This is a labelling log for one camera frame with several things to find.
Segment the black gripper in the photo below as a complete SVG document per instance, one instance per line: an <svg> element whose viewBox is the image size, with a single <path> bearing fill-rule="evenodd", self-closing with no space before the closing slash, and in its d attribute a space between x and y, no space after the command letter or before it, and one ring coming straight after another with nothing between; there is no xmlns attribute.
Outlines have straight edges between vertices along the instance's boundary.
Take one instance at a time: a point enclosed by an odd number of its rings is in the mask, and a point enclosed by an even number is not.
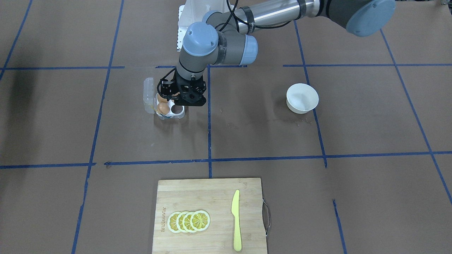
<svg viewBox="0 0 452 254"><path fill-rule="evenodd" d="M203 77L199 79L184 79L179 74L175 74L171 80L160 79L157 85L157 92L163 96L168 96L169 100L174 100L176 105L201 107L207 102L203 95L207 89Z"/></svg>

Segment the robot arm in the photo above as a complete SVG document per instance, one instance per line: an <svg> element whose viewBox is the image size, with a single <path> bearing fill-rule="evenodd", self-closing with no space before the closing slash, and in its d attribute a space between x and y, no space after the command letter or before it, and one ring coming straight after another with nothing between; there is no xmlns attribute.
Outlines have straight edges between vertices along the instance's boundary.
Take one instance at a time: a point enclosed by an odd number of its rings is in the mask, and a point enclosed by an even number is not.
<svg viewBox="0 0 452 254"><path fill-rule="evenodd" d="M208 10L183 30L179 61L156 86L160 98L179 106L200 107L206 103L203 73L208 65L249 65L258 55L252 34L284 27L303 17L326 17L348 33L366 37L391 19L394 0L268 0L227 12Z"/></svg>

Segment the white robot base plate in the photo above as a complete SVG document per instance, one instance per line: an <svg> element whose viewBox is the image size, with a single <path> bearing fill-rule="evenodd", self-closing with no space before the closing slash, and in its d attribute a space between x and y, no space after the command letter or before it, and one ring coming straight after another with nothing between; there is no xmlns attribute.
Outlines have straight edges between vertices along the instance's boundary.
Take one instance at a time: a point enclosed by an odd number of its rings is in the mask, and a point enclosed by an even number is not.
<svg viewBox="0 0 452 254"><path fill-rule="evenodd" d="M186 0L178 11L177 52L182 50L183 38L191 24L201 22L208 12L225 13L233 7L232 0Z"/></svg>

